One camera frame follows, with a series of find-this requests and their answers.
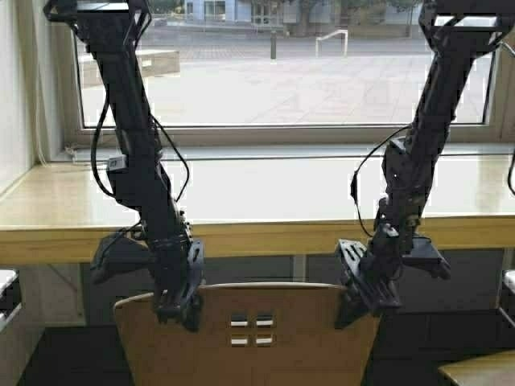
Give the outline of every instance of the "bollard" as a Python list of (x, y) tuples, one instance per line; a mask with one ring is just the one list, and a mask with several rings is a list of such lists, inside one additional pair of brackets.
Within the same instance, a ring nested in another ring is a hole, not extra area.
[(277, 33), (272, 31), (270, 34), (270, 58), (275, 59), (277, 57)]

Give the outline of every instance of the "desk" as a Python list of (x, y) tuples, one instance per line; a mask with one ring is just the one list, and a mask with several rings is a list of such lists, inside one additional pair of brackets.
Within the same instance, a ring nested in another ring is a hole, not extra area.
[[(207, 258), (332, 253), (339, 238), (365, 241), (348, 187), (360, 161), (192, 161), (180, 204)], [(181, 164), (165, 167), (179, 191)], [(420, 231), (440, 249), (514, 247), (508, 168), (508, 156), (441, 157)], [(364, 218), (384, 189), (372, 158), (360, 175)], [(0, 198), (0, 264), (89, 262), (101, 237), (137, 219), (101, 193), (88, 166), (36, 166)]]
[(464, 360), (439, 370), (456, 386), (515, 384), (515, 351)]

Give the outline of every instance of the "glass pane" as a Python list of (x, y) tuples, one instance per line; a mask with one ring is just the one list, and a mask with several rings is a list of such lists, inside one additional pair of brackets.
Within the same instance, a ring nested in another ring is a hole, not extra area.
[[(418, 26), (420, 5), (398, 11), (386, 1), (350, 8), (349, 2), (319, 0), (311, 9), (300, 0), (190, 3), (204, 12), (181, 18), (183, 0), (150, 0), (156, 14), (138, 49), (148, 99), (163, 124), (412, 121), (433, 58)], [(278, 39), (274, 66), (272, 29)], [(317, 58), (315, 38), (339, 29), (349, 32), (348, 54), (344, 35), (335, 35), (319, 43)], [(80, 42), (78, 52), (84, 121), (95, 126), (105, 90)], [(491, 55), (476, 61), (456, 122), (483, 121), (491, 64)], [(113, 124), (111, 116), (106, 124)]]
[(212, 17), (215, 14), (215, 3), (205, 2), (204, 3), (204, 14), (206, 17)]

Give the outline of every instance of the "wooden chair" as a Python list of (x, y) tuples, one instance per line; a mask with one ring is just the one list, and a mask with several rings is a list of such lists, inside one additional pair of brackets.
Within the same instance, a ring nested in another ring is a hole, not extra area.
[(508, 386), (515, 385), (515, 351), (481, 356), (442, 366), (440, 372), (449, 385)]
[(359, 386), (379, 319), (335, 330), (343, 287), (207, 285), (200, 331), (158, 324), (151, 295), (118, 302), (117, 328), (137, 386)]

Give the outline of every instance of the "robotic arm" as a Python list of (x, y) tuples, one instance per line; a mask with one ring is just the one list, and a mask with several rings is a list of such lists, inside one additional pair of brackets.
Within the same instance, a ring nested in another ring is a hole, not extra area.
[(51, 22), (67, 23), (98, 63), (123, 153), (108, 161), (112, 196), (138, 212), (141, 227), (136, 238), (146, 244), (124, 232), (106, 237), (93, 260), (93, 280), (101, 283), (117, 273), (148, 268), (159, 321), (173, 318), (195, 331), (202, 305), (196, 289), (202, 280), (204, 248), (192, 239), (189, 223), (171, 196), (170, 179), (161, 164), (158, 122), (150, 112), (138, 68), (135, 42), (150, 16), (147, 0), (50, 0), (44, 13)]
[[(107, 174), (113, 197), (141, 218), (138, 236), (106, 237), (93, 261), (93, 280), (148, 268), (154, 277), (154, 311), (159, 321), (173, 318), (198, 329), (204, 248), (171, 196), (160, 162), (159, 123), (150, 112), (135, 45), (150, 15), (147, 0), (82, 2), (49, 0), (47, 18), (67, 23), (97, 61), (116, 121), (123, 155), (111, 158)], [(449, 21), (440, 25), (438, 17)], [(464, 27), (466, 17), (489, 17), (490, 27)], [(515, 3), (506, 0), (425, 0), (420, 26), (435, 53), (408, 133), (389, 142), (383, 161), (387, 197), (379, 202), (368, 248), (340, 240), (336, 255), (348, 290), (336, 328), (372, 312), (378, 316), (401, 306), (395, 284), (403, 265), (448, 279), (450, 267), (428, 237), (417, 234), (433, 183), (435, 164), (449, 134), (455, 110), (474, 61), (495, 51), (515, 24)], [(133, 239), (145, 241), (146, 247)]]
[[(437, 18), (447, 16), (443, 25)], [(466, 17), (489, 17), (490, 27), (464, 27)], [(368, 248), (340, 240), (336, 255), (348, 292), (336, 328), (343, 328), (369, 311), (378, 316), (402, 304), (395, 276), (403, 265), (448, 279), (449, 264), (427, 237), (416, 233), (430, 194), (435, 164), (449, 135), (449, 126), (474, 61), (499, 47), (515, 24), (515, 3), (503, 0), (425, 0), (420, 26), (435, 53), (408, 133), (389, 142), (383, 160), (387, 184)]]

